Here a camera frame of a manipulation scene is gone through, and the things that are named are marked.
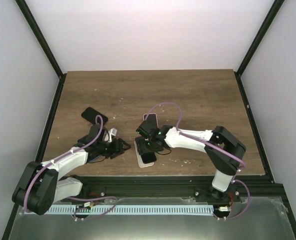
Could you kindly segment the white phone case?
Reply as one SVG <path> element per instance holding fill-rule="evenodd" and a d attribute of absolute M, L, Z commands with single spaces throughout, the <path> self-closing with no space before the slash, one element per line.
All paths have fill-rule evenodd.
<path fill-rule="evenodd" d="M 134 147 L 135 147 L 135 153 L 136 153 L 136 157 L 137 157 L 137 161 L 138 161 L 138 166 L 140 168 L 151 167 L 151 166 L 154 165 L 154 162 L 151 162 L 151 163 L 143 163 L 143 160 L 142 160 L 141 156 L 138 153 L 136 142 L 134 142 Z"/>

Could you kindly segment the pink-edged black phone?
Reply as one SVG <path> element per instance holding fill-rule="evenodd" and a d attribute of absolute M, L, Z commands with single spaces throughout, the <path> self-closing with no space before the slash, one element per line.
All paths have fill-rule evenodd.
<path fill-rule="evenodd" d="M 149 123 L 151 123 L 153 126 L 158 127 L 157 114 L 155 114 L 155 113 L 150 113 L 150 114 L 147 116 L 147 121 L 148 121 Z"/>

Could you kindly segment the pink phone case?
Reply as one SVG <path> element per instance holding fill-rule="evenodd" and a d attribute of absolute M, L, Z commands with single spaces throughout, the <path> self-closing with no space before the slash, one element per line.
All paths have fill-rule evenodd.
<path fill-rule="evenodd" d="M 158 127 L 158 119 L 156 113 L 144 114 L 143 120 L 151 123 L 155 127 Z"/>

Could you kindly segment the blue-edged black phone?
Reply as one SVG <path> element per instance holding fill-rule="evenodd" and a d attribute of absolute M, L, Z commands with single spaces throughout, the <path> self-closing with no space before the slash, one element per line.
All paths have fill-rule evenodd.
<path fill-rule="evenodd" d="M 98 155 L 98 156 L 96 156 L 95 158 L 93 158 L 93 159 L 91 159 L 91 160 L 88 160 L 88 162 L 89 162 L 89 163 L 95 162 L 96 159 L 98 159 L 98 158 L 100 158 L 100 157 L 102 157 L 102 156 L 101 156 L 101 155 Z"/>

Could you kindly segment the black phone case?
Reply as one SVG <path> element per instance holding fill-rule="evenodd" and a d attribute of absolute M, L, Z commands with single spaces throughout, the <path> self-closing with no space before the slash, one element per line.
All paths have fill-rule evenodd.
<path fill-rule="evenodd" d="M 90 122 L 91 124 L 95 124 L 96 116 L 101 116 L 103 119 L 103 125 L 105 125 L 108 122 L 108 118 L 103 115 L 102 113 L 96 111 L 92 107 L 87 107 L 82 113 L 81 117 L 85 119 L 86 121 Z"/>

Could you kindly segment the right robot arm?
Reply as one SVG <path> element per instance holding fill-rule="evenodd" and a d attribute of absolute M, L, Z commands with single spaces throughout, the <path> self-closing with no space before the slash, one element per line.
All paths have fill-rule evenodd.
<path fill-rule="evenodd" d="M 136 132 L 140 135 L 135 138 L 137 157 L 176 148 L 207 154 L 216 168 L 210 195 L 217 202 L 227 197 L 228 188 L 237 172 L 245 167 L 242 159 L 246 153 L 246 146 L 222 126 L 217 126 L 213 130 L 196 131 L 171 125 L 158 128 L 144 120 Z"/>

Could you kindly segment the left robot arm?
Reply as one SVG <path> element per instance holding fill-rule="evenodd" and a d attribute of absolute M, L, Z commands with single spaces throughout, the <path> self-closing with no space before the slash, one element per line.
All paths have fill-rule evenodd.
<path fill-rule="evenodd" d="M 114 159 L 129 150 L 130 144 L 116 137 L 116 133 L 115 128 L 107 130 L 94 124 L 87 135 L 62 155 L 41 163 L 28 163 L 13 192 L 13 203 L 27 212 L 43 215 L 52 204 L 66 198 L 86 201 L 90 196 L 89 188 L 66 175 L 85 164 L 94 163 L 98 157 Z"/>

